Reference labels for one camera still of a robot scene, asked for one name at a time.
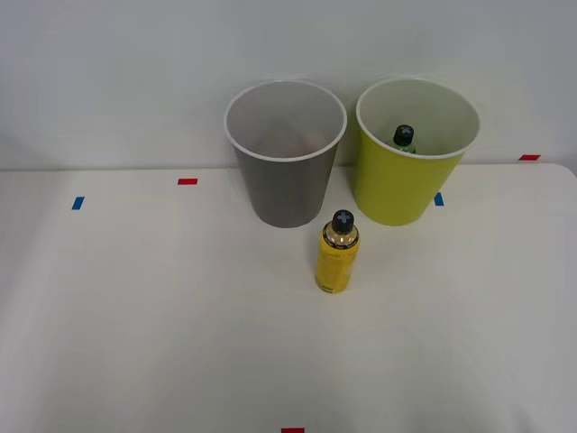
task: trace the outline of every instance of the yellow bottle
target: yellow bottle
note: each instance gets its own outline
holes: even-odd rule
[[[348,210],[339,210],[321,232],[316,284],[327,293],[346,289],[359,250],[359,230]]]

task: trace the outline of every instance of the gray cup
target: gray cup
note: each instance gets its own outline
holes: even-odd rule
[[[346,128],[343,103],[304,81],[272,81],[239,94],[224,114],[256,215],[298,227],[318,215]]]

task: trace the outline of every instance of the green bottle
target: green bottle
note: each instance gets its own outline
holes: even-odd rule
[[[392,140],[389,140],[387,144],[390,147],[394,147],[402,152],[407,153],[417,153],[415,150],[415,145],[413,144],[413,136],[415,135],[415,130],[408,124],[400,124],[397,126],[397,131],[395,131],[395,136]]]

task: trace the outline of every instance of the plastic cup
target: plastic cup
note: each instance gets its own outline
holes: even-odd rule
[[[224,130],[262,221],[297,227],[318,215],[345,128],[343,103],[304,81],[264,83],[233,99]]]
[[[463,95],[422,78],[375,84],[359,98],[356,114],[354,196],[367,217],[387,226],[419,219],[479,131],[479,116]],[[414,128],[417,154],[386,144],[400,124]]]

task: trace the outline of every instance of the bottle label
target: bottle label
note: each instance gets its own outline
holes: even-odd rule
[[[357,251],[359,251],[358,237],[350,245],[330,245],[325,240],[323,230],[316,264],[316,282],[322,290],[338,293],[346,288]]]

